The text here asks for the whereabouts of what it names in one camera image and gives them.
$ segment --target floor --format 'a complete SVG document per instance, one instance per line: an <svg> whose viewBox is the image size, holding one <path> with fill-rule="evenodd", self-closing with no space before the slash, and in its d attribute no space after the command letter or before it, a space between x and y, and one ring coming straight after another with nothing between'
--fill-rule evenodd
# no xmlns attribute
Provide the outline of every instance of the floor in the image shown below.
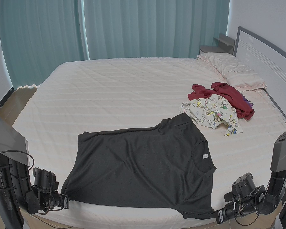
<svg viewBox="0 0 286 229"><path fill-rule="evenodd" d="M33 96L33 94L36 92L37 88L19 88L17 91L15 91L11 97L6 101L6 103L3 105L3 107L0 108L0 117L5 120L9 125L13 125L15 120L17 119L20 112L23 110L29 99ZM255 223L252 225L246 227L246 229L267 229L271 226L272 222L274 221L276 215L281 210L282 205L280 204L276 211L274 211L272 214L264 216L260 215L259 218L256 220ZM40 220L34 218L32 215L29 215L27 212L22 210L23 216L28 220L28 223L31 227L31 229L50 229L53 228L49 225L46 225L45 223L41 222ZM238 221L242 224L250 224L254 219L256 215L251 214L244 218L238 218ZM56 223L47 219L43 219L43 221L51 224L54 227L61 228L61 227L68 227L67 225L62 225L60 223ZM4 223L0 217L0 229L4 229ZM243 226L240 226L236 223L235 220L227 221L221 225L216 225L216 223L211 223L208 225L204 225L201 227L195 227L194 229L238 229L238 228L244 228Z"/></svg>

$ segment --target gray headboard frame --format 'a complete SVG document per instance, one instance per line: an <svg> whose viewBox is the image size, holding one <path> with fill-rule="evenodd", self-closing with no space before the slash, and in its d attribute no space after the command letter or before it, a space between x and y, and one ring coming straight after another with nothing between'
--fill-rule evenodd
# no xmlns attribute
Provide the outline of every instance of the gray headboard frame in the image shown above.
<svg viewBox="0 0 286 229"><path fill-rule="evenodd" d="M280 49L278 46L274 45L273 43L271 43L270 41L266 40L265 38L239 26L238 27L238 31L237 31L237 38L236 38L236 44L235 44L235 49L234 49L234 56L236 56L237 53L237 48L238 48L238 42L239 42L239 35L240 32L243 31L246 34L256 38L257 40L263 42L264 44L266 44L267 46L269 46L270 48L272 48L273 50L277 51L280 55L282 55L284 58L286 58L286 52L283 51L282 49ZM282 111L282 109L279 107L279 105L274 101L274 99L271 97L271 95L265 90L265 92L268 94L268 96L270 97L270 99L272 100L272 102L278 107L278 109L281 111L281 113L283 114L283 116L286 118L286 115L284 114L284 112Z"/></svg>

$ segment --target gray nightstand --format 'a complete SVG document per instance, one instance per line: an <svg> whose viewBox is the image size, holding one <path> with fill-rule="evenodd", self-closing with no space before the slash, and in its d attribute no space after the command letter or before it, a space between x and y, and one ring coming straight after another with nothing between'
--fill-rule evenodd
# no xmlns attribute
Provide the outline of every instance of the gray nightstand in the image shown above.
<svg viewBox="0 0 286 229"><path fill-rule="evenodd" d="M214 39L218 41L218 47L201 45L199 54L202 54L204 52L226 52L229 54L233 54L235 42L234 39L222 33L219 33L219 37L214 37Z"/></svg>

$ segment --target white cartoon print shirt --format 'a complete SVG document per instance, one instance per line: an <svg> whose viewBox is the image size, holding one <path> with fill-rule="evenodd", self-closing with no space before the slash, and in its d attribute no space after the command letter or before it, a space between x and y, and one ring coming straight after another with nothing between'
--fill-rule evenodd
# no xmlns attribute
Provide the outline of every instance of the white cartoon print shirt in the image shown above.
<svg viewBox="0 0 286 229"><path fill-rule="evenodd" d="M180 107L181 113L187 115L199 125L215 129L221 123L228 126L225 136L242 132L238 123L236 109L231 106L228 100L217 94L210 98L199 98L184 102Z"/></svg>

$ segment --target black t-shirt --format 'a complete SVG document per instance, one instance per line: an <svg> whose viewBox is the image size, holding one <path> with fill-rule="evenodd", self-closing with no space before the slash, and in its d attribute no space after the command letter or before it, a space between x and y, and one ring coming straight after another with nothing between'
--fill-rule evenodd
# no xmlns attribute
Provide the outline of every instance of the black t-shirt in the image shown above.
<svg viewBox="0 0 286 229"><path fill-rule="evenodd" d="M78 135L75 165L61 192L70 200L172 208L209 219L213 172L208 143L183 113L151 128Z"/></svg>

